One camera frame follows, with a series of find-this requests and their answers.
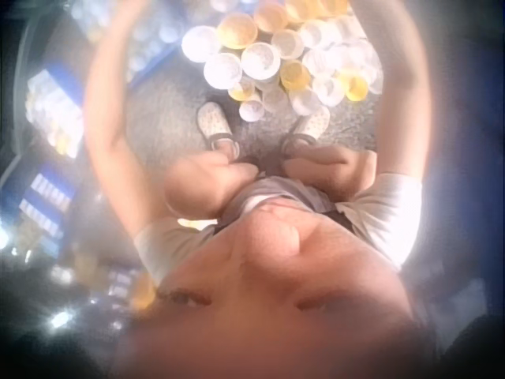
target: foot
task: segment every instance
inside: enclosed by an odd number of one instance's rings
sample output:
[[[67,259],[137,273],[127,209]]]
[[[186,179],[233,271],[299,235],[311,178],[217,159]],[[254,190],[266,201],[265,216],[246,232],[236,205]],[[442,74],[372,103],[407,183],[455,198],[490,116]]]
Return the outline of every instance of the foot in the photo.
[[[282,153],[288,156],[299,148],[313,145],[330,125],[330,111],[321,107],[316,113],[306,117],[282,145]]]
[[[223,109],[217,103],[206,103],[198,110],[198,128],[212,150],[224,153],[230,162],[240,155],[240,146],[231,133]]]

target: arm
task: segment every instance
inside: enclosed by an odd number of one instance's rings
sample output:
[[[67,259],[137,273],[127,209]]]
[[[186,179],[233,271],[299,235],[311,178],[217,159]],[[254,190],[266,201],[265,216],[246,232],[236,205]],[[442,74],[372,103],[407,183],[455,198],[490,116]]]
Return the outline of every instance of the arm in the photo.
[[[430,144],[432,97],[417,28],[401,0],[350,0],[384,70],[377,173],[422,179]]]
[[[88,78],[85,140],[95,173],[129,235],[169,216],[161,193],[125,135],[125,63],[130,33],[149,0],[123,0],[103,37]]]

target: gray carpet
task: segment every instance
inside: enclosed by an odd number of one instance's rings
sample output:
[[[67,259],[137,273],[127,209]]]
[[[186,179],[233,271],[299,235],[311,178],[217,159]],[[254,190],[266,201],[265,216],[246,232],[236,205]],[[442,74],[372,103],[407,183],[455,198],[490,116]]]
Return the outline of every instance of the gray carpet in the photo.
[[[73,20],[65,17],[47,48],[47,61],[59,60],[85,82],[93,48]],[[196,127],[196,110],[205,101],[220,103],[246,155],[265,157],[297,121],[294,112],[268,114],[259,122],[244,122],[238,103],[225,91],[211,88],[203,66],[192,64],[180,51],[158,66],[155,72],[129,95],[127,120],[129,140],[156,176],[183,153],[200,151],[204,142]],[[331,125],[321,144],[341,143],[353,148],[374,148],[372,116],[377,96],[363,103],[345,99],[331,109]]]
[[[63,17],[48,43],[45,61],[61,62],[85,83],[93,56],[93,47],[70,17]],[[180,51],[157,67],[151,76],[130,91],[127,129],[135,153],[160,183],[166,167],[180,155],[198,152],[205,143],[196,127],[196,111],[208,100],[220,103],[242,147],[243,155],[256,155],[263,161],[275,150],[297,116],[266,114],[264,119],[247,123],[238,115],[238,103],[227,92],[217,91],[206,83],[203,67],[189,62]],[[377,96],[363,103],[344,100],[331,110],[331,125],[321,137],[321,144],[340,143],[353,148],[374,148],[373,111]],[[82,186],[75,202],[75,220],[69,233],[74,250],[87,250],[101,257],[137,262],[137,254],[107,201],[96,202],[99,186],[94,175],[83,170]]]

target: sandal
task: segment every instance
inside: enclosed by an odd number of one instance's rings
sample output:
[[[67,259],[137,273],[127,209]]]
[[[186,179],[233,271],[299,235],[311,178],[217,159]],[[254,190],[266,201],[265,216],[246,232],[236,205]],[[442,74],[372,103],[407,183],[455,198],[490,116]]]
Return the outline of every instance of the sandal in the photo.
[[[234,159],[240,155],[240,146],[231,133],[223,109],[217,103],[205,103],[196,116],[200,132],[211,150],[216,150],[216,142],[230,141],[234,146]]]
[[[330,111],[326,107],[319,108],[314,114],[305,117],[299,126],[287,136],[282,143],[281,152],[286,153],[289,142],[300,139],[308,144],[316,144],[317,140],[328,129],[330,125]]]

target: white t-shirt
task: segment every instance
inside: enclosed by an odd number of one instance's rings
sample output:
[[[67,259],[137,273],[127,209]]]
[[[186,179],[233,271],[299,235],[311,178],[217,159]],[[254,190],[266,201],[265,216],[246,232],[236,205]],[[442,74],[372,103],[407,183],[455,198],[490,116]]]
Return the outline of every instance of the white t-shirt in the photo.
[[[334,210],[344,213],[352,223],[354,234],[400,269],[417,236],[421,189],[421,182],[414,178],[380,174],[373,186],[360,192],[352,201],[334,204],[326,194],[299,181],[264,178],[244,188],[228,204],[219,225],[233,223],[268,198],[288,197],[317,213]],[[173,219],[166,219],[146,227],[134,242],[146,269],[154,281],[160,283],[214,233],[214,226],[198,231],[174,227]]]

